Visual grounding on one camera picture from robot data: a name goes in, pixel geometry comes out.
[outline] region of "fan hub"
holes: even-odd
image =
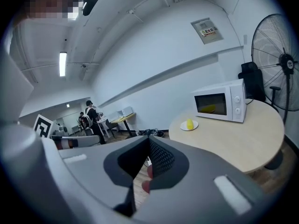
[[[294,59],[291,55],[287,53],[280,55],[279,63],[285,74],[294,74]]]

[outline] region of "white plate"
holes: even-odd
[[[191,130],[196,129],[198,127],[198,122],[195,120],[192,120],[192,122],[193,122],[193,129],[187,129],[187,121],[185,121],[181,124],[181,129],[185,130],[185,131],[191,131]]]

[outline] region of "desk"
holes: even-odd
[[[121,123],[121,122],[123,122],[123,123],[125,124],[125,126],[126,126],[128,132],[129,132],[130,137],[134,137],[135,135],[133,135],[133,134],[131,133],[131,131],[130,131],[130,129],[129,129],[129,126],[128,126],[127,122],[126,122],[127,119],[133,117],[134,115],[136,115],[136,113],[132,113],[132,114],[130,114],[130,115],[126,116],[126,117],[123,117],[123,118],[121,118],[121,119],[113,120],[113,121],[110,122],[110,123],[111,123],[111,124],[116,124],[116,123]]]
[[[192,131],[181,130],[181,123],[187,119],[197,121],[199,126]],[[265,166],[279,151],[284,140],[284,124],[270,105],[254,100],[247,105],[244,123],[183,112],[172,121],[169,137],[217,154],[242,172],[250,173]]]
[[[102,125],[103,125],[103,127],[104,127],[104,129],[105,129],[105,132],[106,132],[106,134],[107,134],[107,137],[110,138],[110,135],[109,135],[109,133],[108,133],[108,130],[106,129],[106,126],[105,126],[105,122],[106,122],[106,120],[107,120],[107,119],[101,119],[100,121],[97,121],[97,123],[98,123],[98,126],[99,126],[99,128],[100,128],[100,130],[101,130],[101,132],[102,132],[102,135],[104,136],[103,131],[102,131],[101,126],[100,126],[100,124],[103,123]]]

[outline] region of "white ceiling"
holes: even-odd
[[[165,7],[164,0],[99,0],[89,16],[80,14],[75,21],[26,20],[14,30],[11,56],[21,70],[56,64],[24,72],[34,85],[58,79],[88,81],[112,46],[140,23],[128,10],[146,22],[149,14]],[[67,62],[78,63],[67,65],[66,77],[59,77],[61,51],[68,53]]]

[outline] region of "microwave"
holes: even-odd
[[[243,122],[246,91],[243,79],[213,84],[191,92],[196,116]]]

